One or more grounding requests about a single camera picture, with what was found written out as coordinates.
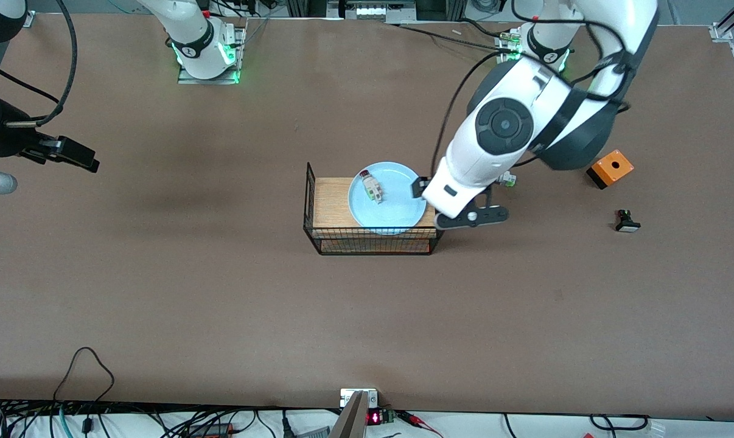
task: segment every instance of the metal bracket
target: metal bracket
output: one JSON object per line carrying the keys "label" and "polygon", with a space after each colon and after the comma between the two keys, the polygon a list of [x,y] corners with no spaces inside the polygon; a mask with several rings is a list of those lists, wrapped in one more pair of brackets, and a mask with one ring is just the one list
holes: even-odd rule
{"label": "metal bracket", "polygon": [[500,36],[494,37],[494,45],[497,48],[506,48],[512,53],[500,53],[500,61],[504,62],[511,59],[518,59],[521,56],[521,34],[520,28],[515,27],[507,32],[503,32]]}
{"label": "metal bracket", "polygon": [[718,23],[713,23],[709,27],[710,38],[715,43],[723,43],[732,39],[732,30],[734,29],[734,6],[725,16],[721,17]]}
{"label": "metal bracket", "polygon": [[36,16],[36,14],[36,11],[27,11],[27,19],[24,22],[25,28],[31,27],[31,23],[34,21],[34,16]]}
{"label": "metal bracket", "polygon": [[374,389],[340,390],[340,406],[343,411],[337,417],[329,438],[364,438],[368,406],[373,401],[377,406],[378,391]]}
{"label": "metal bracket", "polygon": [[708,26],[708,32],[710,33],[710,39],[715,43],[728,43],[732,41],[732,33],[727,31],[723,34],[719,34],[718,23],[713,23],[712,26]]}
{"label": "metal bracket", "polygon": [[364,391],[365,393],[367,393],[368,408],[373,409],[378,407],[378,390],[376,390],[375,388],[347,388],[340,390],[341,408],[345,408],[345,405],[348,404],[351,396],[353,396],[356,391]]}

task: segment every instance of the wooden block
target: wooden block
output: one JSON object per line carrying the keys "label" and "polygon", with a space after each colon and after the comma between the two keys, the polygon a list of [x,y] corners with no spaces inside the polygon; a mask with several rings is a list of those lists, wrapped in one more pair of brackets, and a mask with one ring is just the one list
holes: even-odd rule
{"label": "wooden block", "polygon": [[[353,178],[316,178],[316,196],[313,200],[314,228],[361,227],[348,209],[348,189],[351,188],[351,180]],[[427,203],[424,215],[415,226],[434,227],[435,208]],[[435,230],[429,230],[428,237],[434,237],[435,233]]]}
{"label": "wooden block", "polygon": [[592,178],[600,189],[604,189],[634,170],[634,168],[632,163],[624,157],[624,154],[616,149],[597,160],[593,166],[589,167],[586,174]]}

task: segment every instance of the brown table surface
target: brown table surface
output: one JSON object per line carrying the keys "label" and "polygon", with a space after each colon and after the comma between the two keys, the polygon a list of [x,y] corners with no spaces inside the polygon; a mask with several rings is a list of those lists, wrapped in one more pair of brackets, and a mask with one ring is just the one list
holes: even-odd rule
{"label": "brown table surface", "polygon": [[[0,160],[19,179],[0,196],[0,397],[50,397],[92,346],[112,400],[323,407],[375,386],[395,408],[734,415],[734,64],[706,28],[657,31],[604,150],[636,169],[611,188],[536,162],[498,194],[505,224],[446,233],[431,256],[324,257],[301,229],[306,162],[427,173],[482,50],[278,20],[239,86],[178,86],[152,16],[75,25],[77,80],[43,131],[102,168]],[[585,72],[595,50],[575,48]],[[61,16],[38,16],[2,66],[58,94]],[[52,107],[5,80],[0,97]],[[619,208],[640,232],[612,230]],[[107,381],[84,357],[61,396]]]}

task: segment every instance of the black button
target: black button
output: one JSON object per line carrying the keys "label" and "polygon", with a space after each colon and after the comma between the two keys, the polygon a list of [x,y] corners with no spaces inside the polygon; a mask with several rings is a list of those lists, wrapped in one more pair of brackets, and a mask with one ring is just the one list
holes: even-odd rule
{"label": "black button", "polygon": [[521,121],[513,111],[501,110],[492,117],[492,131],[504,139],[511,138],[521,127]]}
{"label": "black button", "polygon": [[508,152],[506,139],[495,136],[491,130],[481,131],[478,133],[478,146],[491,155],[500,155]]}
{"label": "black button", "polygon": [[492,102],[483,105],[481,111],[478,111],[478,124],[481,125],[481,127],[489,126],[489,120],[492,119],[492,114],[503,106],[502,100],[503,99],[492,100]]}

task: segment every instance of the plate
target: plate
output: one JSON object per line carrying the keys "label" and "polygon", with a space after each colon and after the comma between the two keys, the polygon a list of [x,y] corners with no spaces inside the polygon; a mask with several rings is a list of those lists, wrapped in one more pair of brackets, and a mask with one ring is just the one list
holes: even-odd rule
{"label": "plate", "polygon": [[408,166],[391,161],[365,167],[383,188],[383,202],[369,199],[362,177],[356,174],[348,189],[348,209],[351,216],[365,228],[382,235],[397,235],[416,225],[426,211],[426,200],[414,198],[411,184],[418,175]]}

